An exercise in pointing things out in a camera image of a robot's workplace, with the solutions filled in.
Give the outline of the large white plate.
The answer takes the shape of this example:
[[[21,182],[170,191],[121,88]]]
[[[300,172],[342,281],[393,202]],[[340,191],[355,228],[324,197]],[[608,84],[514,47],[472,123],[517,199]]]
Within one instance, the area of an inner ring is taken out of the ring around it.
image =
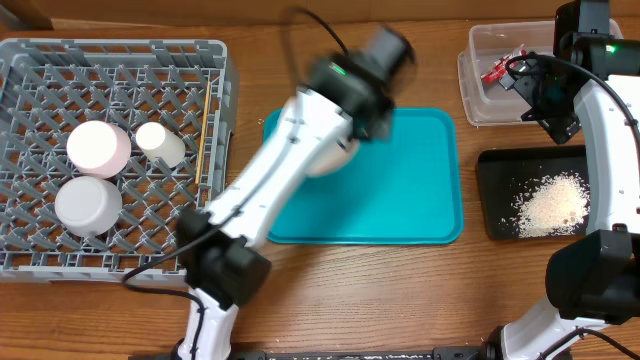
[[[360,141],[340,141],[327,148],[322,155],[308,168],[307,175],[321,177],[333,173],[349,163],[360,147]]]

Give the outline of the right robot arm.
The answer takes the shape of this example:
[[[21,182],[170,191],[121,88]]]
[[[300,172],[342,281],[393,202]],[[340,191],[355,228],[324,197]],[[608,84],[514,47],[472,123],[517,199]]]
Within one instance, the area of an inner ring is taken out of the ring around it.
[[[607,0],[574,0],[555,15],[550,56],[508,60],[514,89],[557,144],[585,139],[590,212],[584,238],[555,252],[546,294],[496,328],[482,359],[567,358],[587,334],[639,314],[639,44],[610,33]]]

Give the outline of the small pink bowl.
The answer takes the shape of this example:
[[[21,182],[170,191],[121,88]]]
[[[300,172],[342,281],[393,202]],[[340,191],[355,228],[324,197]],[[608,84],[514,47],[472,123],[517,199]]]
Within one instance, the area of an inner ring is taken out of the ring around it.
[[[87,121],[72,130],[66,153],[81,173],[107,179],[125,168],[131,156],[131,140],[118,126]]]

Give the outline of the red snack wrapper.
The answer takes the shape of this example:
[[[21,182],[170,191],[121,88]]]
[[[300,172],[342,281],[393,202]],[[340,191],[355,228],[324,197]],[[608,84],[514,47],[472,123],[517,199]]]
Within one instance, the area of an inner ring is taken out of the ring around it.
[[[505,64],[511,58],[526,55],[527,51],[520,45],[518,48],[515,48],[510,53],[506,53],[492,64],[490,64],[486,70],[481,74],[480,79],[484,84],[493,84],[496,81],[500,80],[506,73]]]

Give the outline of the grey bowl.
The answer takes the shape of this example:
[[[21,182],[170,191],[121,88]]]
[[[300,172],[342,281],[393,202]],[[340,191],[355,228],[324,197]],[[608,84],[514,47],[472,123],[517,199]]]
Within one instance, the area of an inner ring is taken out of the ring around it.
[[[118,221],[122,206],[122,195],[114,184],[91,176],[67,181],[54,202],[58,220],[80,237],[107,232]]]

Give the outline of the white cup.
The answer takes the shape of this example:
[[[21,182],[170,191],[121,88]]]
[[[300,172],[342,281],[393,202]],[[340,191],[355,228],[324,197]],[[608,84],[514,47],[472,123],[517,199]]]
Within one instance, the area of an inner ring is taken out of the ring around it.
[[[186,155],[182,139],[157,122],[141,125],[135,133],[135,142],[152,162],[162,159],[170,167],[176,167]]]

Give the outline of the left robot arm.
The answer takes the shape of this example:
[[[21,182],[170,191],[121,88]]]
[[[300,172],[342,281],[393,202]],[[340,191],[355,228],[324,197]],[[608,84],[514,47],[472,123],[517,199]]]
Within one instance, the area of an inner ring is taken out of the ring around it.
[[[415,52],[399,32],[382,25],[361,50],[341,45],[317,58],[303,78],[291,39],[294,18],[303,7],[283,11],[282,50],[295,93],[283,106],[274,132],[236,180],[202,210],[183,210],[175,224],[173,252],[129,271],[122,285],[135,292],[132,279],[175,259],[186,274],[185,291],[157,289],[191,302],[187,330],[170,353],[172,359],[226,359],[240,307],[258,292],[271,262],[258,251],[279,213],[308,177],[344,166],[360,141],[391,132],[398,80],[415,65]]]

